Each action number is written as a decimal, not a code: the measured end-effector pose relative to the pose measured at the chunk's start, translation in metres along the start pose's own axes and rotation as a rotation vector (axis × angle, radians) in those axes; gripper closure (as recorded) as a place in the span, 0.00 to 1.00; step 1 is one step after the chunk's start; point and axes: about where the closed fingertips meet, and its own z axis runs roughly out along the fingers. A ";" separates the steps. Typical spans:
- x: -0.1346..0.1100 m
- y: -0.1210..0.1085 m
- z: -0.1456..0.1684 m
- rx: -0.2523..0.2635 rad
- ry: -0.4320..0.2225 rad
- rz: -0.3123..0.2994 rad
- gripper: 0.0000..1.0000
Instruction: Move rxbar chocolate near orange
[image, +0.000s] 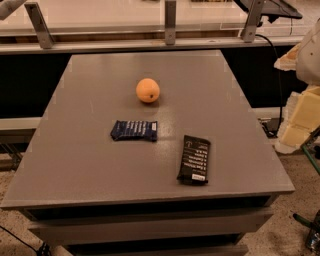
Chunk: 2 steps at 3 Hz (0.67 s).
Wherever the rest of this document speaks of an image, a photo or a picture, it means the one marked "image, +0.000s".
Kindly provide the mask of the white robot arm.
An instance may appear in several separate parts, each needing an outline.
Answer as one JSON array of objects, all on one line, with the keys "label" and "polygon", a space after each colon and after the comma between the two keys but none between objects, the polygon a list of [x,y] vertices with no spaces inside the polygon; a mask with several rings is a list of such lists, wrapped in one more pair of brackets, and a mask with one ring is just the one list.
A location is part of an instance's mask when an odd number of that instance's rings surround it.
[{"label": "white robot arm", "polygon": [[277,152],[290,154],[320,126],[320,21],[300,43],[278,58],[274,67],[295,71],[296,77],[307,84],[302,93],[289,96],[275,143]]}]

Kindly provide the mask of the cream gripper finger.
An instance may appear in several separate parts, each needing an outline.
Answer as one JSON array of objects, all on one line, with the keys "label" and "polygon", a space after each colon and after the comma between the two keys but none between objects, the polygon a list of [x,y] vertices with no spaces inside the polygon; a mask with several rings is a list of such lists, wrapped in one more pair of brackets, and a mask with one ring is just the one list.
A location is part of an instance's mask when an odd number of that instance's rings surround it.
[{"label": "cream gripper finger", "polygon": [[291,154],[320,126],[320,86],[309,85],[303,92],[292,92],[287,100],[275,150]]},{"label": "cream gripper finger", "polygon": [[299,44],[292,47],[286,54],[276,60],[274,67],[282,71],[295,71],[299,48]]}]

